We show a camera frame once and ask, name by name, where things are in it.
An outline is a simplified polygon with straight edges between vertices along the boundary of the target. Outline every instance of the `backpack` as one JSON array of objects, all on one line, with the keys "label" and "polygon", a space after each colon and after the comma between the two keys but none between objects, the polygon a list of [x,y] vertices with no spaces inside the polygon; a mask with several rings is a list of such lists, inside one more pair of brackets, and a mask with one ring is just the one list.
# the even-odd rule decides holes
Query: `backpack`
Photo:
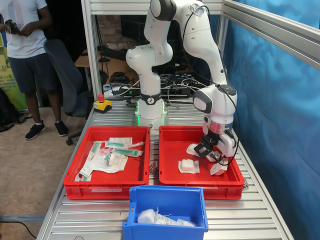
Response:
[{"label": "backpack", "polygon": [[22,124],[26,119],[31,117],[25,117],[22,121],[19,120],[19,117],[23,116],[20,114],[15,106],[11,103],[10,99],[6,93],[0,88],[0,133],[9,130],[14,125],[12,123]]}]

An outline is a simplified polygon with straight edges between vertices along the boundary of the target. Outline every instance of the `poster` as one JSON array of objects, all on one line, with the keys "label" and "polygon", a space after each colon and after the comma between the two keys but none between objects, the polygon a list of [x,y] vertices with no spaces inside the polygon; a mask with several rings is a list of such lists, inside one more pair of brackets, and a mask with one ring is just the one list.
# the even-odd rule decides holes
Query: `poster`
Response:
[{"label": "poster", "polygon": [[11,70],[7,55],[7,38],[5,32],[0,32],[0,88],[9,97],[17,110],[27,109],[25,95],[19,91],[18,84]]}]

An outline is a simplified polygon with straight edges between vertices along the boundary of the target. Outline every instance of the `floor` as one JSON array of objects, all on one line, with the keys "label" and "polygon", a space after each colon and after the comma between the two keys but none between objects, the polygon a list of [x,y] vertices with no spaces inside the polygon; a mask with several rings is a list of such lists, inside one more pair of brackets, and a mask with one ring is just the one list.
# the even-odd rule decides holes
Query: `floor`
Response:
[{"label": "floor", "polygon": [[[31,141],[25,135],[34,124],[28,119],[0,133],[0,218],[1,215],[47,213],[63,173],[75,149],[60,137],[51,108],[40,109],[46,130]],[[62,120],[75,133],[85,126],[84,118],[62,114]],[[27,223],[37,235],[42,223]],[[26,228],[17,223],[0,223],[2,240],[32,240]]]}]

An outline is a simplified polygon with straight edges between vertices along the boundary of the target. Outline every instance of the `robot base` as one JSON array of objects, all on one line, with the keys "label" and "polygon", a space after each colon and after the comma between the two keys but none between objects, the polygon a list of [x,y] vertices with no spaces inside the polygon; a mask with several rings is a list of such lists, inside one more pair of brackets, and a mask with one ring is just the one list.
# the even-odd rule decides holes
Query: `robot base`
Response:
[{"label": "robot base", "polygon": [[161,126],[169,125],[169,117],[168,114],[166,114],[157,119],[145,119],[141,116],[133,115],[132,125],[150,127],[152,130],[158,130]]},{"label": "robot base", "polygon": [[146,102],[139,99],[132,125],[150,127],[152,130],[158,130],[161,126],[169,125],[168,112],[164,101],[160,99],[154,105],[147,105]]}]

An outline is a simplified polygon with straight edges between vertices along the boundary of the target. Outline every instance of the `robot logo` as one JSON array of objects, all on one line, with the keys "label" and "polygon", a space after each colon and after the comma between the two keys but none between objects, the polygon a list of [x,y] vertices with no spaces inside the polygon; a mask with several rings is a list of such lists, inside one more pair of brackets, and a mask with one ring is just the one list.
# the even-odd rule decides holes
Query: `robot logo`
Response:
[{"label": "robot logo", "polygon": [[149,97],[148,100],[147,100],[147,102],[148,102],[149,104],[153,104],[153,103],[155,102],[155,99],[154,99],[153,97]]}]

